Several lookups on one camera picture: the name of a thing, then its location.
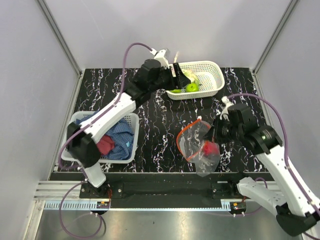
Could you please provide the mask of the fake green white cabbage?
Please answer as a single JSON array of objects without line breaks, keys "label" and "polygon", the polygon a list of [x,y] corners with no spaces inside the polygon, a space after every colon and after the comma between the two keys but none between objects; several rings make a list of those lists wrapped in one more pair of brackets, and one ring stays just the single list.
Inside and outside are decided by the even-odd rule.
[{"label": "fake green white cabbage", "polygon": [[197,85],[200,84],[198,77],[193,73],[192,70],[182,69],[182,73],[190,80],[191,83],[195,83]]}]

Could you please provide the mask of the fake red fruit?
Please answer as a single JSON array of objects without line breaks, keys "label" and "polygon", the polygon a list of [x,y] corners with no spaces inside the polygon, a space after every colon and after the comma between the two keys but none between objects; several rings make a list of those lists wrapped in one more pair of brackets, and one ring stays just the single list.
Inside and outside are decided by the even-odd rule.
[{"label": "fake red fruit", "polygon": [[205,141],[202,151],[205,156],[210,156],[210,155],[219,155],[220,154],[220,149],[219,146],[211,141]]}]

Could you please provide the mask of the fake green apple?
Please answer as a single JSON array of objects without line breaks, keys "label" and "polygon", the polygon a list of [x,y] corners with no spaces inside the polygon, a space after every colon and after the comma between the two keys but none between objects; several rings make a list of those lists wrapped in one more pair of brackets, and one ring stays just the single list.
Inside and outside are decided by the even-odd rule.
[{"label": "fake green apple", "polygon": [[186,93],[194,93],[194,92],[198,92],[199,91],[199,85],[195,82],[189,83],[186,87],[185,87],[185,92]]},{"label": "fake green apple", "polygon": [[180,89],[174,89],[174,90],[170,90],[171,93],[174,93],[174,94],[179,94],[181,93],[182,91]]}]

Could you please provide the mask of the clear zip top bag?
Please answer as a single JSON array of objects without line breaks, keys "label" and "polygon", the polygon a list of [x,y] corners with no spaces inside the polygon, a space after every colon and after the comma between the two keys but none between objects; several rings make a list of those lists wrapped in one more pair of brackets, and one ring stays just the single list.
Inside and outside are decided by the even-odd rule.
[{"label": "clear zip top bag", "polygon": [[195,172],[201,177],[212,174],[220,163],[221,154],[204,155],[203,136],[211,125],[198,117],[197,120],[184,127],[177,135],[176,144],[184,159],[195,165]]}]

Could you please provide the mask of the fake green onion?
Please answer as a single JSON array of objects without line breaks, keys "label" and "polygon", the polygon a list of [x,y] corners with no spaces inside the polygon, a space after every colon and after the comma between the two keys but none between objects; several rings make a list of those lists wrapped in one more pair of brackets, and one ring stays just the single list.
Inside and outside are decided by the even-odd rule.
[{"label": "fake green onion", "polygon": [[173,59],[173,63],[177,63],[178,62],[178,57],[179,57],[179,51],[176,52],[174,59]]}]

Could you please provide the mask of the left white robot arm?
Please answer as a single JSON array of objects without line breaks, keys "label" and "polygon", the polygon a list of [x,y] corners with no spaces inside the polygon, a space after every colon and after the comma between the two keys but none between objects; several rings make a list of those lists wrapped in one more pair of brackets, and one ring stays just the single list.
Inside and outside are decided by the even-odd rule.
[{"label": "left white robot arm", "polygon": [[125,85],[124,91],[107,106],[81,124],[72,122],[68,125],[63,149],[68,150],[79,163],[95,197],[103,198],[108,193],[108,186],[104,183],[106,176],[99,164],[101,153],[97,147],[103,135],[124,116],[147,102],[153,92],[181,90],[190,83],[178,63],[164,67],[158,60],[148,59]]}]

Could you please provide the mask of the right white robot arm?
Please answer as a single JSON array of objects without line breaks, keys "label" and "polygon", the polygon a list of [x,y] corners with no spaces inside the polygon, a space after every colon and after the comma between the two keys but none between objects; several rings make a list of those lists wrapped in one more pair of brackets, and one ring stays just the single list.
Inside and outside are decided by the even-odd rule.
[{"label": "right white robot arm", "polygon": [[320,199],[293,166],[275,129],[270,125],[258,126],[246,104],[227,101],[224,105],[204,139],[218,144],[242,143],[267,168],[281,191],[277,194],[242,173],[227,185],[228,195],[254,200],[273,214],[279,226],[292,237],[314,227],[320,220]]}]

